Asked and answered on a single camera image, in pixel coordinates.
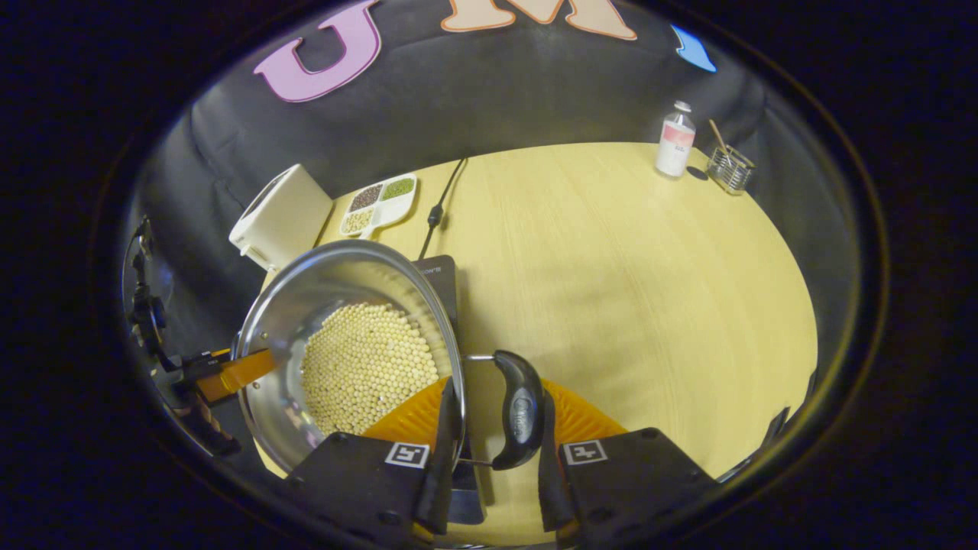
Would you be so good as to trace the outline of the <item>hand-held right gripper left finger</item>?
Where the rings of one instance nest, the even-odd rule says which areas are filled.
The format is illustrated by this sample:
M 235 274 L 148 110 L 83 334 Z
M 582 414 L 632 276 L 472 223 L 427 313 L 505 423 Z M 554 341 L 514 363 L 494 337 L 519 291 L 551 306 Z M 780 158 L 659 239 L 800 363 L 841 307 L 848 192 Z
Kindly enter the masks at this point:
M 460 435 L 453 380 L 410 397 L 367 435 L 335 432 L 286 482 L 319 521 L 381 548 L 430 548 L 449 523 Z

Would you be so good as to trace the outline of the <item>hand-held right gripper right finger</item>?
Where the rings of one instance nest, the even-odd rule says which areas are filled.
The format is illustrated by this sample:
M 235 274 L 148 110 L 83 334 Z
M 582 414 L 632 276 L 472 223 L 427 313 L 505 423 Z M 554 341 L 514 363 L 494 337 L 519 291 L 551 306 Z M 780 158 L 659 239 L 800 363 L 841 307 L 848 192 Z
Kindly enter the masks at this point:
M 660 429 L 629 431 L 545 380 L 542 528 L 558 547 L 624 548 L 665 535 L 719 484 Z

